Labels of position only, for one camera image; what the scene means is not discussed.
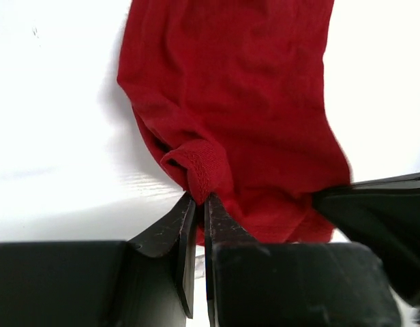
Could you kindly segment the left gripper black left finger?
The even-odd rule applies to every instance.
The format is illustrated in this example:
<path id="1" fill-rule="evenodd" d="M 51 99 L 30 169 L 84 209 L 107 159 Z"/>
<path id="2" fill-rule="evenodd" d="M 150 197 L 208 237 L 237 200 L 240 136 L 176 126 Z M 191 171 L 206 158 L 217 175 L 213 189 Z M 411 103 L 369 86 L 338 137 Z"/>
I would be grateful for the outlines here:
<path id="1" fill-rule="evenodd" d="M 128 241 L 0 243 L 0 326 L 184 326 L 195 211 L 184 195 Z"/>

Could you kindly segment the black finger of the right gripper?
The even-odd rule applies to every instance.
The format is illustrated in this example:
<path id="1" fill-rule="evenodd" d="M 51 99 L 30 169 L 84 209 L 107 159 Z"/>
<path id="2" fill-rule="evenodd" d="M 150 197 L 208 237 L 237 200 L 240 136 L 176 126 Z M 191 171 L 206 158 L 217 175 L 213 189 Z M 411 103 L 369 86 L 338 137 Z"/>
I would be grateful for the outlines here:
<path id="1" fill-rule="evenodd" d="M 325 189 L 312 204 L 351 241 L 369 247 L 395 292 L 420 307 L 420 172 Z"/>

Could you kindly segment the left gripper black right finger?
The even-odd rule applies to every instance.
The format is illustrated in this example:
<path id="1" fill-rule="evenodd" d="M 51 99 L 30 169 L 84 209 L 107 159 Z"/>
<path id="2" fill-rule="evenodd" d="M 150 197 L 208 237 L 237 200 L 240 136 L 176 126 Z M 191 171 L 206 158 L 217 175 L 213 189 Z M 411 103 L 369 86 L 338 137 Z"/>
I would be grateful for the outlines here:
<path id="1" fill-rule="evenodd" d="M 400 326 L 380 260 L 359 243 L 261 243 L 216 195 L 204 206 L 212 326 Z"/>

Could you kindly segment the dark red t shirt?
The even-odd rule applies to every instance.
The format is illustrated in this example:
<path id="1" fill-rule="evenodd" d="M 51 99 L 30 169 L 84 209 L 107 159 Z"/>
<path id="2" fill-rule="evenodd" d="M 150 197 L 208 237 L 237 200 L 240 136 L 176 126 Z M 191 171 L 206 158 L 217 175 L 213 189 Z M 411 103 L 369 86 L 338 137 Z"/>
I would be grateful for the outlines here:
<path id="1" fill-rule="evenodd" d="M 347 185 L 328 124 L 332 1 L 133 1 L 117 82 L 163 171 L 264 243 L 328 242 L 312 194 Z"/>

